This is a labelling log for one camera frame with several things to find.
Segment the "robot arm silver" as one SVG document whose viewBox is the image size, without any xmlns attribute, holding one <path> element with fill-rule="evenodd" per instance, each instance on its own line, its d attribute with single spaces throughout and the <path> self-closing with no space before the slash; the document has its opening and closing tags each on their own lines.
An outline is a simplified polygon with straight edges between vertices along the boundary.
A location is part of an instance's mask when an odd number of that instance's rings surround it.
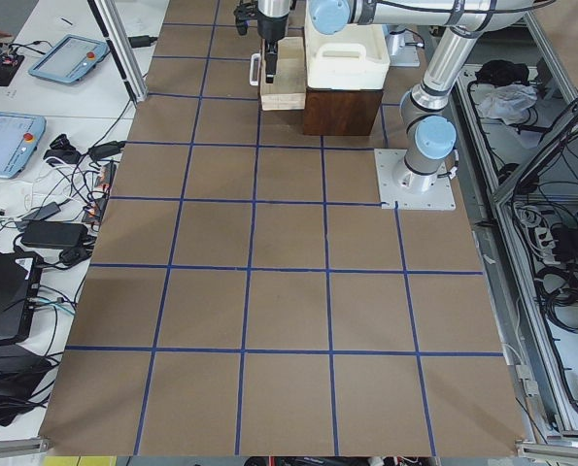
<svg viewBox="0 0 578 466">
<path fill-rule="evenodd" d="M 438 170 L 452 152 L 457 133 L 441 113 L 459 72 L 478 39 L 503 29 L 533 7 L 530 1 L 312 1 L 306 22 L 320 35 L 356 27 L 405 24 L 441 26 L 444 34 L 422 80 L 401 102 L 410 146 L 394 165 L 395 183 L 404 191 L 431 190 Z M 308 135 L 362 136 L 374 121 L 383 93 L 308 86 L 304 131 Z"/>
</svg>

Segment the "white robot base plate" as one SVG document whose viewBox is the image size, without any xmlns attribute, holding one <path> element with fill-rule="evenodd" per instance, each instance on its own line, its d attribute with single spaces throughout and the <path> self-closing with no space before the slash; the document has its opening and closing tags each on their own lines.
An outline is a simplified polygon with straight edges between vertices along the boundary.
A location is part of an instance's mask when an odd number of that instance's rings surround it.
<svg viewBox="0 0 578 466">
<path fill-rule="evenodd" d="M 436 173 L 418 175 L 405 164 L 406 150 L 374 150 L 380 204 L 383 209 L 453 211 L 456 202 L 444 161 Z"/>
</svg>

